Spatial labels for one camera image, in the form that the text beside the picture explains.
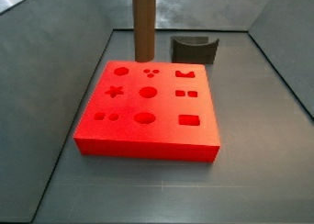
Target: circular hole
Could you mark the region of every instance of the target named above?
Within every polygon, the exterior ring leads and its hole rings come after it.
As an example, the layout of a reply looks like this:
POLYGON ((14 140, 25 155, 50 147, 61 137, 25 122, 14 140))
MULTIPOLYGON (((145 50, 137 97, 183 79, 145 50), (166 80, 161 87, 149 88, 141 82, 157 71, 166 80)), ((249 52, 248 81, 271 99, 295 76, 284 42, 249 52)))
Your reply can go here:
POLYGON ((156 117, 150 113, 141 112, 134 115, 133 120, 140 124, 149 124, 156 120, 156 117))
POLYGON ((113 70, 113 73, 118 76, 128 74, 128 68, 126 67, 118 67, 113 70))
POLYGON ((110 121, 114 121, 118 118, 118 115, 117 114, 110 114, 108 116, 108 118, 109 118, 110 121))
POLYGON ((150 98, 156 96, 156 94, 157 94, 157 90, 154 87, 144 87, 140 90, 140 96, 144 98, 150 98))
POLYGON ((104 119, 105 114, 101 112, 96 112, 96 114, 93 115, 93 120, 102 120, 104 119))

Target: square hole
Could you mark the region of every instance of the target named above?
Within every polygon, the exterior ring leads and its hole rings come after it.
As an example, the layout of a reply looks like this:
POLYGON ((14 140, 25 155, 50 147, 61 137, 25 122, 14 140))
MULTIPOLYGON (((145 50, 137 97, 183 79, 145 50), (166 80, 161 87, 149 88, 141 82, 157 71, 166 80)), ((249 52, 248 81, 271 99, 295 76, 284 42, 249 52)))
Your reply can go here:
POLYGON ((179 125, 199 126, 200 125, 200 118, 199 118, 199 116, 179 115, 179 125))
POLYGON ((185 96, 185 92, 183 90, 175 90, 176 96, 185 96))
POLYGON ((196 91, 188 91, 187 92, 187 95, 189 96, 189 97, 197 97, 197 92, 196 91))

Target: gray wall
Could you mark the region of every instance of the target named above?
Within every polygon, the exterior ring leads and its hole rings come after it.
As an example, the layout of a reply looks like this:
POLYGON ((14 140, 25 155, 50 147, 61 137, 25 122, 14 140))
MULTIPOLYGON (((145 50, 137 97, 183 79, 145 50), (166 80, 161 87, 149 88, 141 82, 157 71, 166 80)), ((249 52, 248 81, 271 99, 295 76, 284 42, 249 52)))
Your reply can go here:
MULTIPOLYGON (((269 0, 156 0, 156 28, 244 30, 269 0)), ((130 0, 98 0, 114 28, 132 28, 130 0)))
POLYGON ((30 221, 112 27, 96 0, 0 16, 0 221, 30 221))
POLYGON ((314 0, 272 0, 248 33, 314 117, 314 0))

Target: wooden stick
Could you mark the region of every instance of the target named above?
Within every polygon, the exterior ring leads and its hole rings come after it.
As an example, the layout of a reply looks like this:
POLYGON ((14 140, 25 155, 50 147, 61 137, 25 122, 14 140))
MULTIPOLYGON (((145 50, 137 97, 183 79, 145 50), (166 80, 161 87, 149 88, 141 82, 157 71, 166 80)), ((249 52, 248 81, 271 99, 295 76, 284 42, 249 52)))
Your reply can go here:
POLYGON ((156 0, 132 0, 134 61, 149 62, 154 57, 156 0))

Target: shape sorter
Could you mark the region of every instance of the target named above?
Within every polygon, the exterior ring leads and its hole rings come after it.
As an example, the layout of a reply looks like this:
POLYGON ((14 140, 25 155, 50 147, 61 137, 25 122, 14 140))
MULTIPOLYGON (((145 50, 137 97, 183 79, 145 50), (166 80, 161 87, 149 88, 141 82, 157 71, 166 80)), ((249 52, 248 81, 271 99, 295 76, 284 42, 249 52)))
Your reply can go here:
POLYGON ((85 155, 212 162, 220 141, 204 67, 108 62, 73 139, 85 155))

